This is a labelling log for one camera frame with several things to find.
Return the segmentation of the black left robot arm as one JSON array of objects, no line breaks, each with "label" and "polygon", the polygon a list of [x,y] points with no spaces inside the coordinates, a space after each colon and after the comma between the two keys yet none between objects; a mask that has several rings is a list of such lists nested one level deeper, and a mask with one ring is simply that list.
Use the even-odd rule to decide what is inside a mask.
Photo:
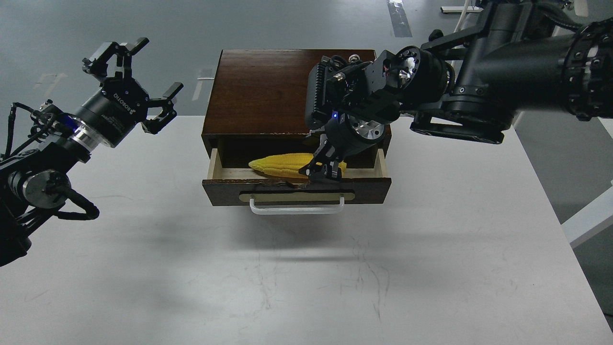
[{"label": "black left robot arm", "polygon": [[155,135],[177,115],[173,100],[181,83],[152,98],[132,77],[132,58],[147,43],[146,37],[134,44],[105,42],[85,58],[83,71],[99,89],[72,114],[52,100],[37,109],[11,105],[1,155],[2,265],[24,257],[29,236],[49,218],[98,218],[99,209],[71,186],[67,174],[76,163],[86,163],[99,144],[118,146],[137,124]]}]

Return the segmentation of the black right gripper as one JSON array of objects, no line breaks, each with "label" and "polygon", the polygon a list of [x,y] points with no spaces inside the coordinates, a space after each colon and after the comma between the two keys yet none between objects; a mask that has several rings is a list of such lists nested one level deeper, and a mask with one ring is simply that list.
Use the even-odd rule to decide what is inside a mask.
[{"label": "black right gripper", "polygon": [[311,183],[338,183],[343,159],[378,144],[400,116],[403,59],[389,51],[374,61],[323,56],[308,77],[305,124],[320,131],[313,159],[298,172]]}]

